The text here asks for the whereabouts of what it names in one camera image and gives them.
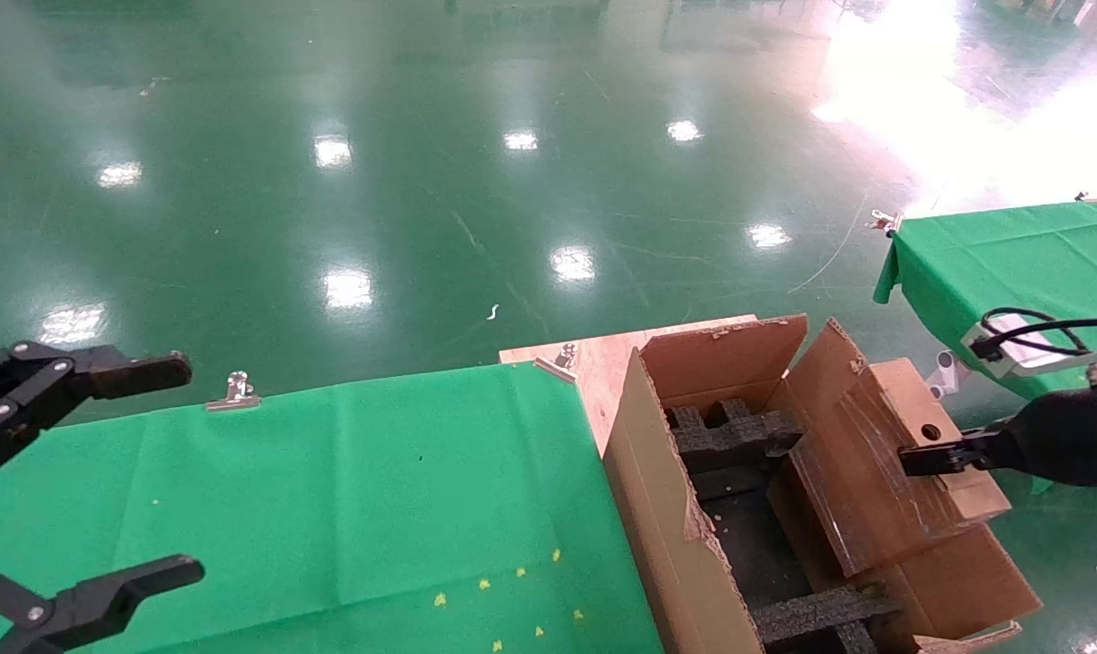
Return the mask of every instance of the floor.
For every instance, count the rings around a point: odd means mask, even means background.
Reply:
[[[869,213],[1097,195],[1097,3],[557,2],[0,0],[0,346],[194,361],[79,419],[735,314],[927,369]],[[1002,482],[1011,651],[1097,652],[1097,489]]]

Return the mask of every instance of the cardboard box flap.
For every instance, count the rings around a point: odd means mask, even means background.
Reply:
[[[805,336],[806,316],[790,315],[722,329],[654,336],[641,349],[641,359],[657,397],[668,406],[669,398],[716,388],[760,382],[769,382],[773,388]]]
[[[869,365],[863,376],[870,376],[873,385],[869,393],[875,393],[883,398],[890,409],[897,435],[898,444],[905,447],[923,447],[937,443],[950,443],[961,439],[960,428],[948,417],[938,398],[931,396],[927,382],[919,376],[915,365],[906,359],[884,361]],[[900,481],[916,485],[935,483],[947,492],[952,508],[959,516],[968,520],[993,517],[1013,509],[1009,498],[1000,492],[993,476],[985,471],[969,467],[957,475],[940,475],[931,480],[902,477],[903,467],[898,471]]]
[[[1037,611],[1042,601],[987,525],[938,543],[906,562],[868,572],[902,605],[902,633],[959,641]]]
[[[666,651],[762,654],[636,350],[603,464]]]
[[[827,319],[787,375],[787,386],[801,409],[799,417],[805,422],[803,427],[825,419],[830,406],[851,388],[864,368],[868,360],[863,352],[835,318]]]
[[[984,650],[985,646],[1009,641],[1021,631],[1022,629],[1016,620],[1009,620],[1007,625],[1003,625],[994,632],[968,638],[964,641],[945,641],[942,638],[917,635],[915,638],[915,646],[918,649],[916,654],[972,654]]]

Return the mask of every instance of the plywood board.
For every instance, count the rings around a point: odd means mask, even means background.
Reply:
[[[623,335],[595,336],[592,339],[565,340],[527,348],[513,348],[499,352],[501,363],[532,361],[536,357],[552,361],[566,343],[577,345],[577,361],[573,372],[577,375],[577,390],[585,403],[589,425],[593,427],[593,439],[598,451],[606,452],[609,431],[618,414],[622,386],[625,385],[625,369],[633,348],[643,348],[653,336],[677,335],[681,331],[715,329],[755,322],[755,314],[738,315],[735,318],[703,319],[701,323],[657,327],[641,331],[625,331]]]

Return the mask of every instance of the green table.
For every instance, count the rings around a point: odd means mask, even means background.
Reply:
[[[531,364],[60,428],[0,471],[34,590],[174,553],[203,583],[95,652],[661,651],[577,390]]]
[[[1056,318],[1097,318],[1097,203],[1061,203],[905,221],[875,289],[886,303],[894,285],[925,327],[968,364],[960,339],[985,311],[1016,306]],[[1079,330],[1097,349],[1097,328]],[[1051,342],[1068,346],[1056,332]],[[1005,377],[1025,398],[1083,387],[1083,370]]]

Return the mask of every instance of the cardboard box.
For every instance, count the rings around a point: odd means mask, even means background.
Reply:
[[[745,600],[731,575],[731,566],[745,566],[746,562],[727,562],[719,539],[714,537],[714,521],[699,507],[699,498],[678,455],[664,409],[690,405],[706,409],[722,398],[743,398],[755,413],[792,410],[801,417],[806,429],[806,436],[792,450],[793,453],[804,443],[815,441],[810,447],[825,446],[826,452],[838,452],[844,460],[856,461],[856,455],[844,450],[846,441],[841,438],[852,426],[835,430],[835,422],[830,419],[835,415],[835,406],[856,402],[860,388],[866,390],[863,384],[872,388],[884,384],[892,386],[894,376],[906,375],[900,365],[893,365],[878,368],[871,376],[861,377],[869,370],[868,363],[834,322],[827,324],[823,335],[794,369],[787,372],[805,336],[805,316],[787,316],[719,330],[658,336],[641,351],[633,351],[629,361],[624,392],[603,462],[654,620],[670,654],[759,653],[764,650]],[[926,410],[921,414],[911,414],[909,402],[915,399],[909,391],[902,393],[892,388],[885,390],[873,402],[860,402],[857,406],[885,413],[869,422],[881,427],[892,425],[901,430],[911,430],[916,425],[937,425],[934,419],[938,417],[931,415],[931,406],[924,405]],[[940,438],[945,438],[945,433],[959,436],[951,421],[939,422],[939,428]],[[887,460],[881,456],[873,461],[886,464]],[[861,471],[868,472],[866,463],[861,463]],[[830,475],[835,470],[829,462],[823,465],[822,482],[827,488],[814,492],[827,501],[839,499],[839,496],[830,496]],[[798,480],[798,473],[793,478]],[[860,493],[880,493],[884,488],[879,484],[864,487],[847,475],[841,478],[842,484],[836,485],[836,488],[840,493],[855,493],[851,497],[855,501],[866,499],[859,497]],[[880,636],[884,642],[893,645],[894,634],[909,632],[908,635],[930,639],[926,642],[927,649],[930,649],[927,651],[969,652],[974,646],[981,646],[982,642],[955,642],[972,635],[972,632],[963,632],[964,629],[979,624],[981,620],[995,620],[993,624],[1010,620],[1039,608],[1040,604],[987,527],[974,526],[985,516],[995,515],[997,509],[997,497],[993,494],[995,484],[989,486],[992,480],[987,483],[954,480],[951,485],[940,480],[917,481],[930,485],[926,488],[926,496],[923,496],[926,501],[939,499],[934,508],[952,510],[947,525],[962,525],[960,535],[943,540],[926,539],[923,541],[926,545],[920,543],[918,550],[911,548],[913,541],[902,539],[906,546],[901,550],[897,540],[882,538],[890,530],[890,522],[871,520],[863,512],[852,512],[851,516],[857,517],[851,525],[856,534],[848,537],[848,525],[845,525],[847,514],[835,510],[832,510],[835,523],[830,525],[830,529],[844,534],[845,539],[871,539],[875,551],[890,551],[894,555],[894,560],[884,563],[883,567],[864,572],[868,578],[889,585],[893,599],[905,608],[897,618],[893,618],[890,629],[881,630]],[[844,576],[838,574],[841,568],[836,563],[834,551],[827,546],[830,540],[822,529],[822,522],[811,516],[815,506],[806,499],[810,493],[806,493],[805,485],[801,489],[801,500],[796,504],[792,493],[782,493],[780,497],[772,488],[770,504],[783,522],[784,533],[792,541],[796,554],[814,548],[814,562],[805,562],[803,555],[799,559],[815,590],[823,590],[842,583]],[[875,501],[882,504],[882,498],[875,498]],[[796,525],[789,525],[792,521],[790,518],[783,520],[784,515],[790,514],[801,518]],[[932,545],[937,543],[940,548],[934,550]],[[826,556],[830,556],[830,567],[825,563]],[[940,572],[950,562],[965,567]],[[815,566],[814,572],[807,568],[811,566]],[[976,576],[973,571],[996,575]],[[947,588],[961,596],[961,600],[964,594],[972,594],[980,604],[992,600],[989,610],[982,612],[979,620],[963,620],[957,613],[957,606],[950,605],[955,604],[950,593],[945,593],[931,582],[941,575],[959,579]],[[994,599],[995,588],[991,588],[989,584],[996,584],[996,578],[1003,578],[1008,584],[1009,597]],[[994,636],[994,641],[1010,638],[1017,630],[1016,625],[1003,630]],[[914,651],[914,639],[909,642],[909,649]]]
[[[960,440],[911,361],[868,364],[828,322],[784,388],[782,403],[810,435],[792,461],[845,576],[902,562],[1010,509],[984,471],[905,476],[901,447]]]

